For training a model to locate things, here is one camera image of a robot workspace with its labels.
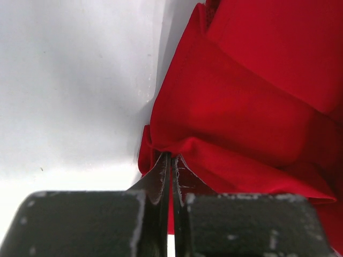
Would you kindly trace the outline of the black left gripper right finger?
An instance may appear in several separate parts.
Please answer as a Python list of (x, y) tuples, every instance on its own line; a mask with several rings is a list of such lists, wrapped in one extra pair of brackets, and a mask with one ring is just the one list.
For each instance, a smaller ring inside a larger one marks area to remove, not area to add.
[(172, 160), (176, 256), (336, 256), (297, 194), (219, 194)]

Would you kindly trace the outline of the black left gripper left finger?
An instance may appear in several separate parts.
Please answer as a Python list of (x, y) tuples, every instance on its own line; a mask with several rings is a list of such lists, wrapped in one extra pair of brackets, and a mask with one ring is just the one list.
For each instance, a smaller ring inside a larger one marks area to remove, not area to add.
[(38, 191), (19, 206), (1, 256), (166, 256), (170, 154), (125, 191)]

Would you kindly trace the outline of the red pleated skirt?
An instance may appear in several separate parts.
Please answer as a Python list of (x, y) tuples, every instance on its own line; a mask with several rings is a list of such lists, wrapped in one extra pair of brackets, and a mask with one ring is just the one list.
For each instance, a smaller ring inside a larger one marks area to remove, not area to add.
[(144, 127), (220, 193), (295, 193), (342, 252), (342, 1), (197, 4)]

